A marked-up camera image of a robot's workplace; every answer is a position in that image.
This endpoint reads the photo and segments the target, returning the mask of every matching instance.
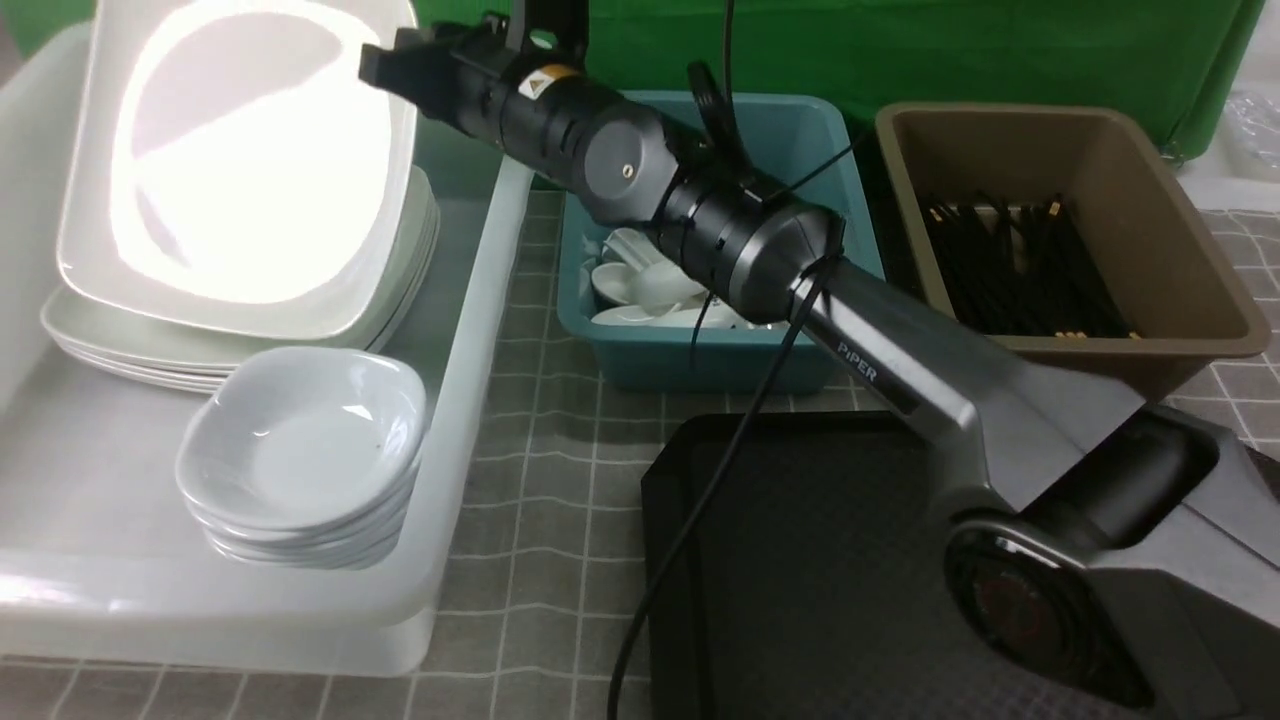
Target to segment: white plastic bin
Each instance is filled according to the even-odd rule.
[[[440,240],[385,352],[413,365],[438,405],[392,555],[366,570],[232,562],[205,546],[172,477],[201,398],[81,365],[37,320],[58,282],[87,50],[87,29],[68,29],[0,90],[0,653],[357,675],[415,667],[532,173],[436,123],[420,128],[416,163],[440,202]]]

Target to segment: brown plastic bin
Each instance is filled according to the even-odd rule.
[[[1142,340],[993,336],[1019,355],[1111,375],[1160,400],[1211,361],[1252,357],[1271,328],[1142,129],[1096,108],[897,104],[876,118],[925,301],[955,316],[918,195],[1015,202],[1061,192]]]

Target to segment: black cable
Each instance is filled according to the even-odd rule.
[[[712,500],[714,500],[717,491],[724,483],[724,478],[728,477],[728,469],[732,466],[733,460],[737,457],[737,451],[742,445],[742,438],[746,436],[746,430],[751,425],[751,420],[760,414],[760,407],[764,405],[764,398],[769,396],[769,391],[773,389],[773,383],[777,380],[778,374],[782,372],[782,365],[786,363],[787,356],[791,355],[791,347],[795,345],[796,338],[800,336],[800,328],[804,327],[805,320],[809,318],[809,313],[813,311],[814,304],[818,301],[818,296],[822,295],[831,279],[831,274],[835,272],[841,258],[838,255],[828,255],[817,263],[818,272],[814,278],[813,287],[809,288],[809,293],[804,299],[804,304],[800,305],[799,313],[791,322],[791,327],[787,328],[787,334],[782,338],[782,345],[778,346],[778,352],[773,356],[773,364],[769,365],[768,374],[764,375],[764,382],[755,391],[755,397],[751,398],[751,405],[748,407],[746,414],[737,424],[737,429],[733,432],[733,437],[728,442],[728,447],[724,448],[724,455],[721,457],[719,466],[716,468],[716,473],[712,475],[710,482],[707,483],[707,489],[703,491],[701,497],[698,498],[698,503],[690,511],[689,518],[685,524],[676,533],[676,538],[667,551],[667,555],[658,564],[658,570],[654,571],[649,580],[649,585],[645,588],[644,596],[640,598],[640,605],[636,607],[635,615],[631,616],[631,625],[627,626],[627,633],[622,638],[622,647],[618,650],[618,659],[613,666],[613,675],[609,678],[609,698],[605,706],[605,714],[608,720],[618,720],[618,701],[622,700],[622,680],[626,678],[627,661],[631,659],[631,651],[635,650],[636,641],[640,639],[640,630],[644,628],[645,620],[649,618],[649,610],[653,607],[653,601],[658,596],[658,591],[662,588],[663,580],[671,573],[671,569],[676,565],[676,560],[680,553],[685,550],[689,543],[689,538],[692,536],[694,529],[701,521],[703,515],[710,506]]]
[[[694,337],[689,341],[689,369],[698,368],[698,333],[703,329],[703,320],[707,319],[707,311],[712,309],[712,302],[716,302],[716,295],[712,292],[707,293],[707,300],[703,301],[703,310],[698,314],[698,322],[694,323]]]
[[[817,168],[813,169],[812,173],[809,173],[808,176],[805,176],[805,177],[800,178],[799,181],[794,182],[783,192],[795,192],[801,186],[808,184],[809,181],[812,181],[813,178],[820,176],[823,170],[826,170],[827,168],[835,165],[836,163],[840,161],[841,158],[844,158],[845,155],[849,155],[852,151],[854,151],[854,143],[850,142],[847,147],[845,147],[840,152],[836,152],[835,155],[832,155],[831,158],[828,158],[826,163],[818,165]]]
[[[737,108],[733,106],[733,0],[724,0],[724,24],[721,28],[721,79],[724,81],[724,105],[733,136],[737,131]]]

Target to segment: black tray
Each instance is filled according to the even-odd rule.
[[[739,419],[685,423],[645,475],[650,573]],[[961,623],[923,521],[924,447],[893,416],[762,415],[749,438],[654,605],[655,719],[1134,717]]]

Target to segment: gray checkered tablecloth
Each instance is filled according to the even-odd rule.
[[[644,582],[639,480],[686,419],[748,398],[635,396],[603,384],[556,320],[556,193],[535,193],[453,538],[431,651],[404,678],[241,674],[6,657],[0,717],[20,720],[579,720],[603,717],[607,678]],[[1280,217],[1213,213],[1210,227],[1280,328]],[[1280,455],[1280,345],[1219,363],[1170,402]],[[838,378],[771,411],[873,409]],[[648,719],[641,643],[623,717]]]

